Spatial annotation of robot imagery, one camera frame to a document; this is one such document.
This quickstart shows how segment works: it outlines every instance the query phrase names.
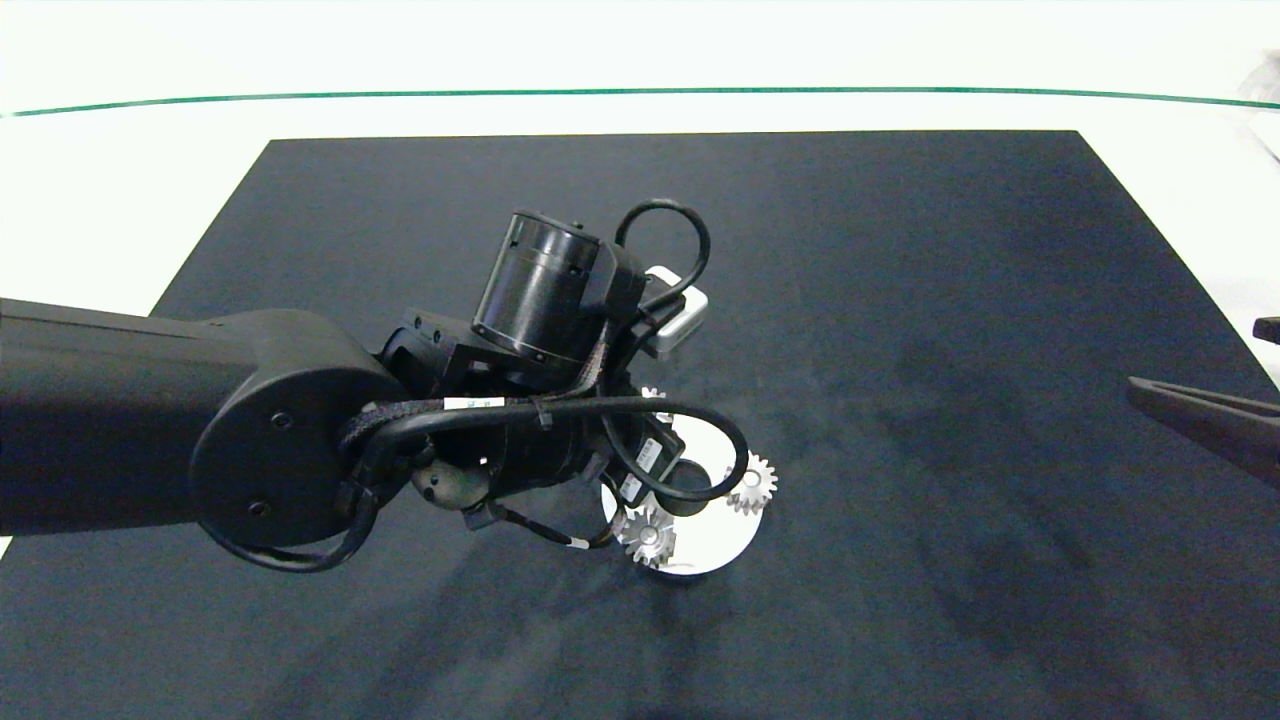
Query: wire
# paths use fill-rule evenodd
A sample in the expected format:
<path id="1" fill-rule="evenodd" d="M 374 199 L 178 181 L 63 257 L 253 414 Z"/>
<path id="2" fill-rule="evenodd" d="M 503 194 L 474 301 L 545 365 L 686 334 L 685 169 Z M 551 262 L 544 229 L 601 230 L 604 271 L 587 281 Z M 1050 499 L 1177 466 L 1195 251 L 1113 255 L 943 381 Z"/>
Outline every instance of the wire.
<path id="1" fill-rule="evenodd" d="M 698 233 L 698 259 L 694 260 L 694 268 L 689 272 L 689 274 L 680 278 L 680 282 L 671 286 L 671 288 L 664 291 L 662 295 L 640 304 L 637 320 L 640 316 L 672 302 L 676 297 L 680 297 L 680 293 L 689 290 L 689 286 L 698 282 L 703 270 L 707 269 L 707 261 L 710 260 L 712 256 L 712 233 L 707 229 L 707 223 L 703 222 L 703 217 L 699 215 L 692 208 L 666 197 L 648 200 L 628 210 L 622 218 L 622 222 L 618 224 L 617 232 L 613 233 L 613 242 L 621 247 L 626 247 L 627 233 L 631 232 L 631 223 L 649 210 L 672 210 L 684 215 L 685 219 L 694 225 L 694 231 Z M 635 322 L 636 320 L 632 320 L 628 325 L 634 325 Z"/>
<path id="2" fill-rule="evenodd" d="M 649 327 L 646 327 L 640 334 L 635 336 L 635 338 L 630 343 L 622 347 L 621 354 L 616 359 L 609 359 L 605 363 L 608 372 L 605 372 L 600 377 L 600 380 L 595 386 L 596 397 L 603 398 L 608 396 L 609 391 L 613 388 L 620 375 L 627 369 L 627 366 L 635 359 L 636 352 L 639 352 L 639 350 L 644 346 L 645 342 L 649 341 L 649 338 L 652 338 L 654 334 L 658 333 L 659 325 L 657 323 L 650 322 L 653 311 L 666 306 L 667 304 L 675 302 L 676 299 L 680 297 L 682 292 L 685 292 L 685 290 L 687 290 L 691 284 L 694 284 L 695 281 L 698 281 L 699 277 L 701 277 L 703 270 L 707 269 L 708 260 L 710 260 L 710 254 L 712 254 L 710 231 L 707 229 L 707 223 L 703 222 L 701 215 L 699 215 L 692 208 L 689 208 L 687 205 L 668 199 L 654 199 L 646 202 L 641 202 L 640 205 L 632 208 L 626 214 L 626 217 L 622 218 L 622 222 L 618 224 L 618 229 L 614 233 L 613 241 L 621 246 L 626 246 L 627 233 L 631 231 L 631 223 L 634 223 L 636 218 L 639 218 L 644 213 L 648 213 L 649 210 L 672 210 L 675 213 L 680 213 L 681 215 L 684 215 L 685 219 L 687 219 L 694 225 L 694 231 L 698 233 L 698 258 L 696 260 L 694 260 L 694 268 L 689 272 L 689 274 L 684 275 L 669 290 L 662 292 L 660 295 L 645 302 L 641 302 L 640 307 L 636 311 L 635 318 L 630 323 L 626 323 L 618 332 L 614 343 L 611 346 L 611 350 L 617 348 L 622 338 L 630 337 L 634 333 L 634 328 L 639 323 L 649 322 Z M 602 415 L 600 425 L 603 425 L 604 434 L 608 438 L 609 446 L 613 448 L 614 455 L 618 456 L 618 460 L 621 460 L 622 464 L 626 465 L 627 470 L 632 475 L 635 475 L 635 478 L 640 480 L 641 484 L 644 484 L 654 493 L 671 497 L 673 500 L 701 502 L 707 500 L 714 500 L 717 497 L 727 495 L 733 489 L 733 487 L 730 486 L 723 492 L 719 492 L 721 486 L 716 486 L 713 488 L 703 491 L 686 491 L 662 484 L 655 478 L 653 478 L 648 471 L 645 471 L 644 468 L 641 468 L 640 464 L 635 460 L 636 451 L 626 447 L 626 441 L 623 441 L 622 433 L 618 432 L 617 425 L 613 424 L 612 418 L 609 418 L 608 415 Z"/>
<path id="3" fill-rule="evenodd" d="M 200 521 L 200 527 L 223 550 L 253 565 L 283 573 L 319 573 L 342 565 L 369 539 L 369 533 L 374 529 L 374 521 L 378 520 L 378 496 L 364 486 L 360 487 L 360 498 L 356 501 L 356 515 L 352 519 L 351 528 L 347 529 L 347 536 L 342 538 L 342 542 L 337 547 L 321 553 L 288 552 L 275 547 L 242 544 L 228 538 L 204 520 Z"/>
<path id="4" fill-rule="evenodd" d="M 558 400 L 539 402 L 538 407 L 529 402 L 515 401 L 512 405 L 502 407 L 472 407 L 466 410 L 438 410 L 422 413 L 410 418 L 401 418 L 383 425 L 369 439 L 365 452 L 356 464 L 356 480 L 362 486 L 376 487 L 383 473 L 392 466 L 397 456 L 397 450 L 412 439 L 421 441 L 422 437 L 444 430 L 462 428 L 476 428 L 484 425 L 497 425 L 520 421 L 536 421 L 540 415 L 552 419 L 600 416 L 626 413 L 672 413 L 698 418 L 716 425 L 733 446 L 735 460 L 728 475 L 719 484 L 699 491 L 677 489 L 663 486 L 650 477 L 630 454 L 621 452 L 620 459 L 637 480 L 654 492 L 701 502 L 716 500 L 730 492 L 742 479 L 746 471 L 748 445 L 742 430 L 727 416 L 708 407 L 687 405 L 662 397 L 589 397 L 579 400 Z M 617 437 L 614 429 L 611 443 L 622 447 L 622 438 Z"/>

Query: black mat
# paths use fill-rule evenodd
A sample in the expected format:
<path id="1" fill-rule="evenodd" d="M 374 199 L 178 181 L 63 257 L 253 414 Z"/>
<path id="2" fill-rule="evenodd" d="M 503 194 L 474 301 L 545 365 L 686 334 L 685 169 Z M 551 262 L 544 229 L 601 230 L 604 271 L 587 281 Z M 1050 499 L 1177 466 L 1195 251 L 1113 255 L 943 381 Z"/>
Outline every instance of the black mat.
<path id="1" fill-rule="evenodd" d="M 741 559 L 672 585 L 410 495 L 317 577 L 193 527 L 20 538 L 3 715 L 1274 716 L 1276 495 L 1124 377 L 1276 392 L 1075 133 L 273 142 L 155 314 L 305 307 L 375 347 L 408 305 L 470 316 L 509 210 L 608 234 L 650 196 L 710 225 L 713 314 L 636 377 L 781 474 Z M 675 218 L 631 246 L 692 258 Z"/>

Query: white disc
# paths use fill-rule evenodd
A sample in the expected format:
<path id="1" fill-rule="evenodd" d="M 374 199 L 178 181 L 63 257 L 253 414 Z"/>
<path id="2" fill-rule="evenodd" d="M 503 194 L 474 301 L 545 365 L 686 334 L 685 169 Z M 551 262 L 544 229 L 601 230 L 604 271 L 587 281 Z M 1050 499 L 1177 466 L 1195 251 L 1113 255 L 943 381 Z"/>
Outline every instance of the white disc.
<path id="1" fill-rule="evenodd" d="M 676 415 L 672 429 L 685 441 L 681 457 L 701 465 L 713 483 L 723 479 L 733 468 L 733 443 L 716 425 L 698 418 Z M 652 496 L 645 502 L 657 505 Z M 600 503 L 605 519 L 613 518 L 617 505 L 613 495 L 604 487 L 600 488 Z M 628 509 L 627 515 L 634 516 L 639 510 Z M 751 543 L 762 515 L 763 510 L 739 512 L 730 506 L 726 496 L 708 502 L 696 515 L 676 518 L 672 528 L 676 532 L 675 551 L 657 570 L 671 575 L 699 575 L 728 565 Z"/>

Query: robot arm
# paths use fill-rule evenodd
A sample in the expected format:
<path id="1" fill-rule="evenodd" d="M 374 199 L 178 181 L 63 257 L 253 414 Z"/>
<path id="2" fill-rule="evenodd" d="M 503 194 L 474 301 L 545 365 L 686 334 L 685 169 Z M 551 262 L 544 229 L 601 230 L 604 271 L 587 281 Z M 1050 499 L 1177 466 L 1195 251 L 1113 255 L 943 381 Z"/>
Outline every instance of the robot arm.
<path id="1" fill-rule="evenodd" d="M 675 282 L 625 247 L 654 209 L 699 234 L 694 272 Z M 178 322 L 5 300 L 0 534 L 195 521 L 238 557 L 315 571 L 358 550 L 412 482 L 470 528 L 607 544 L 616 527 L 573 538 L 498 501 L 598 479 L 618 520 L 646 498 L 696 506 L 737 486 L 749 454 L 736 425 L 641 398 L 626 374 L 639 350 L 696 328 L 704 304 L 686 299 L 708 255 L 701 219 L 672 201 L 634 209 L 613 242 L 516 213 L 472 322 L 410 310 L 376 356 L 298 310 Z M 666 483 L 684 445 L 654 413 L 719 428 L 736 454 L 727 477 Z M 282 550 L 344 530 L 324 553 Z"/>

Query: gear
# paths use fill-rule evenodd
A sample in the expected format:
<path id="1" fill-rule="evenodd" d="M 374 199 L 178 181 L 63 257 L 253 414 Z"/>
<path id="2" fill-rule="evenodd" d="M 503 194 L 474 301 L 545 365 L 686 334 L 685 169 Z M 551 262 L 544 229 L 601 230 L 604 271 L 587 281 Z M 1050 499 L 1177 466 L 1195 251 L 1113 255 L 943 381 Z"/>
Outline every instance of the gear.
<path id="1" fill-rule="evenodd" d="M 676 550 L 675 518 L 660 507 L 644 506 L 622 523 L 618 541 L 631 560 L 654 570 L 671 560 Z"/>
<path id="2" fill-rule="evenodd" d="M 667 393 L 655 387 L 643 387 L 640 388 L 640 397 L 667 397 Z M 668 425 L 676 421 L 676 418 L 671 413 L 654 413 L 653 416 L 659 423 L 667 423 Z"/>
<path id="3" fill-rule="evenodd" d="M 778 477 L 769 466 L 769 461 L 751 452 L 748 456 L 742 480 L 728 495 L 730 507 L 740 510 L 742 515 L 764 510 L 764 506 L 773 500 L 773 491 L 778 487 L 777 480 Z"/>

